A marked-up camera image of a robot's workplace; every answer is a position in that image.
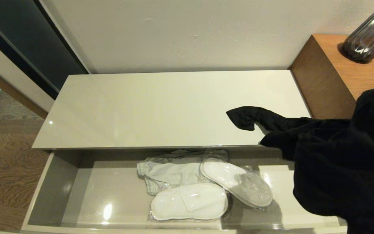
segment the white wall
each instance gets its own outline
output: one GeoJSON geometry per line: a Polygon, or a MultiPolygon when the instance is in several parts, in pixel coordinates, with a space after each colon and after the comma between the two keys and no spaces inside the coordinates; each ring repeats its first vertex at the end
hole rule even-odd
{"type": "Polygon", "coordinates": [[[374,0],[40,0],[92,73],[286,69],[374,0]]]}
{"type": "Polygon", "coordinates": [[[54,100],[0,51],[0,76],[35,104],[50,111],[54,100]]]}

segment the white slipper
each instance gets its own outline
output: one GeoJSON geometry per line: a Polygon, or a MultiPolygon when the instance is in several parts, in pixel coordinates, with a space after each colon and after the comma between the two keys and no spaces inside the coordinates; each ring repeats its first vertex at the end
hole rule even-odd
{"type": "Polygon", "coordinates": [[[217,158],[208,158],[200,172],[248,206],[257,208],[272,202],[269,185],[257,174],[217,158]]]}
{"type": "Polygon", "coordinates": [[[154,219],[216,219],[227,210],[227,196],[215,184],[195,184],[159,192],[151,202],[154,219]]]}

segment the dresser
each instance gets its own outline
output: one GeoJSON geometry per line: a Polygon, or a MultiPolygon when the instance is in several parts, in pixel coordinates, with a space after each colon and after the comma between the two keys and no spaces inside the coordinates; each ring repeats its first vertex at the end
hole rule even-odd
{"type": "Polygon", "coordinates": [[[298,204],[293,163],[258,145],[259,127],[240,130],[227,117],[240,106],[310,117],[289,70],[69,76],[33,145],[51,153],[22,231],[345,233],[344,220],[298,204]],[[136,164],[176,149],[226,150],[232,163],[253,168],[270,185],[273,203],[252,209],[231,197],[221,219],[152,220],[153,197],[136,164]]]}

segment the folded cloth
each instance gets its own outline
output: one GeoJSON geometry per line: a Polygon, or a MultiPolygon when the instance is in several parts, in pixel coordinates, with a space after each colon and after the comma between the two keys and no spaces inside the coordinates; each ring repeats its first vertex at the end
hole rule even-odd
{"type": "Polygon", "coordinates": [[[144,176],[147,193],[155,196],[163,189],[208,182],[200,174],[200,164],[206,156],[227,161],[226,150],[191,152],[176,150],[171,154],[150,157],[137,164],[138,175],[144,176]]]}
{"type": "Polygon", "coordinates": [[[294,196],[307,211],[347,220],[350,234],[374,234],[374,89],[351,120],[285,118],[258,107],[227,111],[240,129],[272,131],[261,145],[295,161],[294,196]]]}

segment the glass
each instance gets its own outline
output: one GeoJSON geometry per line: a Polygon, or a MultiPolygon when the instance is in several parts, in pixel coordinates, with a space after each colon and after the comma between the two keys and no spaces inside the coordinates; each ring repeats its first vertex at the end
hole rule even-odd
{"type": "Polygon", "coordinates": [[[55,91],[70,74],[87,74],[34,1],[0,0],[0,36],[55,91]]]}
{"type": "Polygon", "coordinates": [[[343,54],[360,63],[374,59],[374,13],[343,43],[343,54]]]}

